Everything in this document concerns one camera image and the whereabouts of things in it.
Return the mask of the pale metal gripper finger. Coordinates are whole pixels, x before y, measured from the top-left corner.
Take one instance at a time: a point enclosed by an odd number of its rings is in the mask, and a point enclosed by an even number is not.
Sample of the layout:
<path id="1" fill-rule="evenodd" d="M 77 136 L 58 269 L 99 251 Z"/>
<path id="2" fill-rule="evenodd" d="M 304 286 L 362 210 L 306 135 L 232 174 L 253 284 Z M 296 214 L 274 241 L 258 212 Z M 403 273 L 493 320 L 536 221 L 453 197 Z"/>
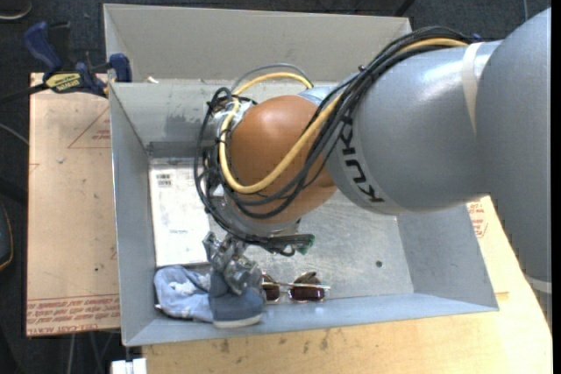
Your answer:
<path id="1" fill-rule="evenodd" d="M 237 295 L 247 289 L 260 291 L 262 271 L 258 264 L 246 256 L 234 255 L 224 266 L 223 276 L 226 284 Z"/>
<path id="2" fill-rule="evenodd" d="M 238 272 L 240 242 L 227 234 L 224 239 L 210 231 L 202 241 L 207 260 L 214 272 Z"/>

